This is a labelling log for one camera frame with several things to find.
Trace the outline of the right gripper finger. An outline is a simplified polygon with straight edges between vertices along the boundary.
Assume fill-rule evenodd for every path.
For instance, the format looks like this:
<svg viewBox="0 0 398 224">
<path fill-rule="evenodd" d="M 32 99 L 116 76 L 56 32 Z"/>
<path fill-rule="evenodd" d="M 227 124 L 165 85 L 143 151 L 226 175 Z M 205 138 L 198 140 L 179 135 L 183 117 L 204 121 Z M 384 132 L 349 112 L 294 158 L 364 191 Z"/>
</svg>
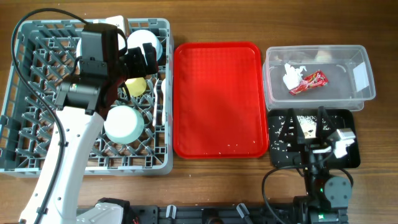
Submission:
<svg viewBox="0 0 398 224">
<path fill-rule="evenodd" d="M 320 139 L 326 139 L 329 135 L 327 133 L 336 131 L 335 124 L 330 119 L 327 110 L 324 106 L 320 106 L 317 112 L 317 125 L 316 125 L 316 137 Z"/>
<path fill-rule="evenodd" d="M 285 122 L 279 134 L 279 140 L 290 144 L 305 144 L 304 133 L 293 108 L 287 110 Z"/>
</svg>

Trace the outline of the rice and nut leftovers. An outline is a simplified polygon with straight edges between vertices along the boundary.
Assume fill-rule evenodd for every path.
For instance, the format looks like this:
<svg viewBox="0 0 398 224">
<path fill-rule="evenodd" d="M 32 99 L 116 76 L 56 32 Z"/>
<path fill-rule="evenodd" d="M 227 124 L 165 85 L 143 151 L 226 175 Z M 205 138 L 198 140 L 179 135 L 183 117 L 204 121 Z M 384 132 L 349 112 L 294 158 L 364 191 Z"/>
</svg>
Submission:
<svg viewBox="0 0 398 224">
<path fill-rule="evenodd" d="M 315 116 L 297 116 L 306 139 L 315 138 L 317 119 Z M 269 140 L 271 162 L 276 167 L 292 166 L 301 164 L 302 149 L 291 143 L 279 139 L 285 123 L 285 116 L 269 117 Z"/>
</svg>

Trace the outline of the light blue bowl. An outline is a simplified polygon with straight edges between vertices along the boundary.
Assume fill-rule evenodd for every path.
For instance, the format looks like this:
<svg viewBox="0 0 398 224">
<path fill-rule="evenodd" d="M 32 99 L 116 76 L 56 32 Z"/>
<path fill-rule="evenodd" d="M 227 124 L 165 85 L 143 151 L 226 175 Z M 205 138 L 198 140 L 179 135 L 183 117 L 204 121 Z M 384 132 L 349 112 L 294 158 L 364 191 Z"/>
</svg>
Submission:
<svg viewBox="0 0 398 224">
<path fill-rule="evenodd" d="M 132 49 L 132 48 L 140 47 L 143 55 L 146 55 L 144 52 L 144 47 L 143 47 L 143 44 L 146 44 L 146 43 L 151 43 L 152 46 L 155 48 L 156 60 L 159 61 L 162 56 L 163 48 L 162 48 L 160 40 L 156 37 L 156 35 L 153 32 L 151 32 L 149 30 L 141 29 L 141 30 L 134 31 L 127 38 L 127 48 Z"/>
</svg>

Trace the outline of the yellow plastic cup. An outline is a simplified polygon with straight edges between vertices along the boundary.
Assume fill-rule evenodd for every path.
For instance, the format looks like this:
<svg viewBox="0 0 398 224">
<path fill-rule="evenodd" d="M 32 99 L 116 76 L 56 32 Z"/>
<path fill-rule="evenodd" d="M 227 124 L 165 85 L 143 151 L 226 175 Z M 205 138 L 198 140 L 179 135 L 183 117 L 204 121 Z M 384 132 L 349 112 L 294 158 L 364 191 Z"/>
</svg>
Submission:
<svg viewBox="0 0 398 224">
<path fill-rule="evenodd" d="M 146 80 L 142 77 L 140 78 L 130 78 L 125 82 L 128 90 L 128 95 L 132 97 L 138 97 L 144 94 L 147 83 Z"/>
</svg>

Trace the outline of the red snack wrapper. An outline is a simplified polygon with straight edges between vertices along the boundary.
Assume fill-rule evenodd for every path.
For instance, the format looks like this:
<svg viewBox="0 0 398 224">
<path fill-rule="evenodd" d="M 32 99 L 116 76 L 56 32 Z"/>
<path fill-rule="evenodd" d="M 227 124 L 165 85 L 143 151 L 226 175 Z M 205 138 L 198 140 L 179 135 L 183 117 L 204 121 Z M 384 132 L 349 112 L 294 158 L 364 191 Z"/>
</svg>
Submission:
<svg viewBox="0 0 398 224">
<path fill-rule="evenodd" d="M 289 93 L 291 95 L 297 95 L 312 88 L 325 86 L 328 82 L 329 80 L 326 75 L 321 70 L 317 70 L 313 74 L 306 76 L 299 85 L 290 90 Z"/>
</svg>

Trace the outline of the white tissue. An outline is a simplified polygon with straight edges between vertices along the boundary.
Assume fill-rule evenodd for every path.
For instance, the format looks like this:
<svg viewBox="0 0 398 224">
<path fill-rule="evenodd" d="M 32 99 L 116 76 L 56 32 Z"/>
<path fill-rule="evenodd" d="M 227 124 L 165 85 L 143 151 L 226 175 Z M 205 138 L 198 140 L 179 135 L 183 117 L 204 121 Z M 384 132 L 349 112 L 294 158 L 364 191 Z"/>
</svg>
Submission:
<svg viewBox="0 0 398 224">
<path fill-rule="evenodd" d="M 300 82 L 303 80 L 302 71 L 307 70 L 306 66 L 299 66 L 299 68 L 294 68 L 290 64 L 286 63 L 284 65 L 285 75 L 282 77 L 284 84 L 288 90 L 292 90 L 299 86 Z"/>
</svg>

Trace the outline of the white plastic fork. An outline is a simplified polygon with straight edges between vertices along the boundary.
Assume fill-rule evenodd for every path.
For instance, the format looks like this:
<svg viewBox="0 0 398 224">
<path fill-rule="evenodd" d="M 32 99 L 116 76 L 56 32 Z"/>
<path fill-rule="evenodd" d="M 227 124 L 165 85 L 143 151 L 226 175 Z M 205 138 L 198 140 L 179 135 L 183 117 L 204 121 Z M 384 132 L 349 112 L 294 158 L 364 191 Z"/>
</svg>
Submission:
<svg viewBox="0 0 398 224">
<path fill-rule="evenodd" d="M 154 109 L 153 109 L 153 120 L 152 120 L 152 126 L 155 127 L 157 123 L 157 102 L 158 102 L 158 92 L 157 92 L 157 85 L 158 85 L 159 79 L 156 79 L 156 82 L 154 84 Z"/>
</svg>

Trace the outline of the light blue plate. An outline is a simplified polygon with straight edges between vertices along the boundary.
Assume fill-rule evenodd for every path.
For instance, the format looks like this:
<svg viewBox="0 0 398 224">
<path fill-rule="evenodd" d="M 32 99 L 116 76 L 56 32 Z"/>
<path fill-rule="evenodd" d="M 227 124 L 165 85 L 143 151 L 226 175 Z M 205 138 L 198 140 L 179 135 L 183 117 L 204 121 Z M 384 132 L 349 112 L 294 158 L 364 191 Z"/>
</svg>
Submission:
<svg viewBox="0 0 398 224">
<path fill-rule="evenodd" d="M 125 39 L 121 34 L 118 34 L 118 47 L 119 47 L 119 51 L 122 51 L 123 48 L 125 48 L 126 43 L 125 43 Z M 78 41 L 77 43 L 77 47 L 76 47 L 76 56 L 80 57 L 81 56 L 81 39 Z"/>
</svg>

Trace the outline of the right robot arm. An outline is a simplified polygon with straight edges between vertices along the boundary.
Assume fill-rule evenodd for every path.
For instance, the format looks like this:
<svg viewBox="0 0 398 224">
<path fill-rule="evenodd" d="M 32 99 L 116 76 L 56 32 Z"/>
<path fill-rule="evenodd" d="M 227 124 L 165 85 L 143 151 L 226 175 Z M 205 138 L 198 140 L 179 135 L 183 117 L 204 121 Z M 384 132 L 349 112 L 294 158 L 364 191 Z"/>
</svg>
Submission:
<svg viewBox="0 0 398 224">
<path fill-rule="evenodd" d="M 348 155 L 347 149 L 356 145 L 356 135 L 351 128 L 337 128 L 324 107 L 303 111 L 282 110 L 279 116 L 285 121 L 278 139 L 289 152 L 296 152 L 301 161 L 293 160 L 285 170 L 295 169 L 305 181 L 306 196 L 296 196 L 289 205 L 289 215 L 283 217 L 283 206 L 268 209 L 280 223 L 347 223 L 347 209 L 354 180 L 344 167 L 333 163 Z M 305 138 L 299 116 L 315 116 L 314 138 Z"/>
</svg>

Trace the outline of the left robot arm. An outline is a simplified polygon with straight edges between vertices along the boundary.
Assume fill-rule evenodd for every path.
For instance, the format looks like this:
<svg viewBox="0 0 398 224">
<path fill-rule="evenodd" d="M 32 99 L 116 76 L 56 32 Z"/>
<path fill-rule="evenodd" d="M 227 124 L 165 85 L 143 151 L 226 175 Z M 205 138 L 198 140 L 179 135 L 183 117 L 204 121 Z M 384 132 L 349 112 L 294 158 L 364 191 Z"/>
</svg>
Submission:
<svg viewBox="0 0 398 224">
<path fill-rule="evenodd" d="M 37 185 L 19 223 L 76 223 L 92 147 L 126 81 L 157 73 L 159 42 L 148 30 L 129 37 L 116 25 L 85 24 L 72 71 L 57 87 L 55 125 Z"/>
</svg>

